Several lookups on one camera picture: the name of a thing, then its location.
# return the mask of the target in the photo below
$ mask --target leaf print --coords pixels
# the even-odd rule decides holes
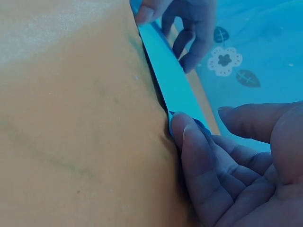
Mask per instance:
[[[214,30],[214,41],[215,43],[224,43],[224,41],[229,39],[228,32],[222,27],[216,27]]]
[[[257,76],[249,70],[240,70],[236,74],[237,81],[246,87],[261,87]]]

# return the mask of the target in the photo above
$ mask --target palm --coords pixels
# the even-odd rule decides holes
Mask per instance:
[[[172,129],[182,149],[187,188],[204,227],[303,226],[303,218],[300,217],[299,223],[297,215],[303,209],[300,184],[303,183],[303,154],[298,153],[303,143],[290,137],[300,137],[303,133],[303,104],[287,105],[279,109],[274,105],[254,106],[259,116],[255,116],[251,106],[221,114],[232,133],[270,141],[271,153],[258,153],[227,138],[208,136],[188,116],[174,116]],[[296,125],[289,127],[290,121]]]

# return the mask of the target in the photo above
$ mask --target fingernail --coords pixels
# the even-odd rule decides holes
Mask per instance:
[[[185,126],[185,128],[183,130],[183,137],[184,137],[184,134],[185,134],[186,131],[192,130],[192,129],[193,129],[193,127],[190,124],[188,124],[187,126]]]
[[[136,22],[138,25],[149,23],[154,15],[155,11],[147,6],[142,6],[136,16]]]

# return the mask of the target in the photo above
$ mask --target tan surface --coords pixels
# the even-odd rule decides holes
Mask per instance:
[[[194,225],[128,2],[0,4],[0,226]]]

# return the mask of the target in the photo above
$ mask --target finger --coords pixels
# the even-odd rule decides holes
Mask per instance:
[[[171,130],[175,140],[175,143],[179,149],[183,146],[183,131],[184,128],[190,125],[191,127],[197,127],[195,121],[185,113],[175,113],[171,118]]]
[[[219,116],[232,134],[269,143],[277,121],[287,111],[301,103],[247,104],[237,108],[223,107],[219,110]]]
[[[160,17],[172,0],[143,0],[135,17],[138,25],[150,23]]]
[[[239,165],[245,166],[259,175],[264,175],[272,164],[270,152],[257,152],[245,146],[241,146],[222,136],[213,135],[214,142],[225,150]]]
[[[214,6],[208,6],[205,8],[203,17],[203,20],[195,24],[196,37],[189,49],[189,52],[180,59],[180,64],[185,73],[191,71],[213,45],[215,25]]]
[[[181,56],[186,44],[195,37],[194,23],[186,19],[182,19],[182,21],[184,29],[177,36],[172,48],[177,59]]]
[[[214,226],[233,205],[230,194],[220,185],[207,140],[197,128],[187,126],[182,146],[182,167],[187,189],[204,226]]]
[[[174,16],[170,16],[168,14],[163,14],[162,16],[162,20],[161,20],[161,23],[162,23],[162,32],[164,34],[165,37],[168,37],[169,36],[169,33],[170,33],[170,29],[171,29],[171,26],[173,25],[175,21],[175,17]]]

